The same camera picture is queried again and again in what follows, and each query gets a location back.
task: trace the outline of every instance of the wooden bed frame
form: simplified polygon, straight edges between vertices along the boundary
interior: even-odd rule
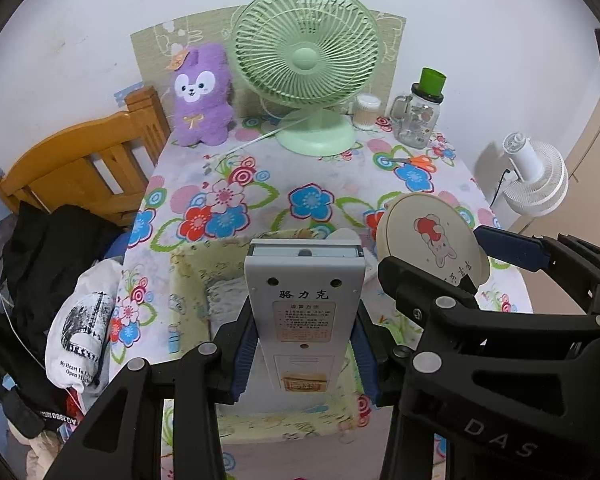
[[[13,212],[20,201],[53,211],[64,204],[81,206],[117,225],[133,223],[147,179],[131,153],[139,140],[154,166],[170,130],[154,88],[126,98],[126,112],[66,128],[37,143],[0,176],[0,199]],[[113,193],[91,155],[99,155],[122,188]]]

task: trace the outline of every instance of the round beige case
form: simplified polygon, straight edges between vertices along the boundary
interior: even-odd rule
[[[489,279],[489,259],[464,219],[449,204],[425,193],[397,196],[376,233],[378,260],[396,256],[458,285],[468,274],[476,287]]]

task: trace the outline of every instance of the floral tablecloth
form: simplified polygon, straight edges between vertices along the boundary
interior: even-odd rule
[[[186,299],[170,291],[171,254],[192,242],[305,228],[326,237],[347,227],[375,251],[376,228],[386,203],[411,191],[439,196],[472,228],[499,227],[471,173],[443,134],[436,134],[426,150],[413,150],[395,140],[384,118],[372,131],[359,132],[355,145],[339,155],[297,155],[275,139],[264,139],[213,164],[213,171],[205,174],[204,164],[213,155],[256,139],[275,124],[272,118],[243,120],[222,146],[167,143],[149,180],[125,255],[110,326],[111,378],[133,357],[163,362],[179,357],[195,343],[178,322]],[[410,161],[387,160],[397,157]],[[491,277],[476,295],[480,307],[531,312],[518,270],[493,259],[490,263]],[[459,267],[450,280],[459,281],[463,272]],[[373,321],[387,326],[397,342],[417,343],[420,328],[397,313],[377,279],[365,284],[362,298]],[[230,444],[230,438],[223,439],[227,478],[377,478],[390,410],[376,411],[362,393],[358,404],[357,416],[330,436],[299,423],[281,437],[294,442]],[[172,417],[173,406],[167,403],[163,478],[173,477]],[[444,457],[443,448],[444,441],[438,441],[439,458]]]

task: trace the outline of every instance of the fan center cap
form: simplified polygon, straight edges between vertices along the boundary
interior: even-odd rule
[[[291,63],[300,70],[311,70],[318,64],[319,59],[319,54],[309,46],[298,48],[291,54]]]

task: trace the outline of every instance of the white fan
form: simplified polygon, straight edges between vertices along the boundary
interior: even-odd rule
[[[517,132],[508,135],[502,146],[517,175],[503,190],[509,207],[526,216],[543,216],[557,208],[569,186],[557,148]]]

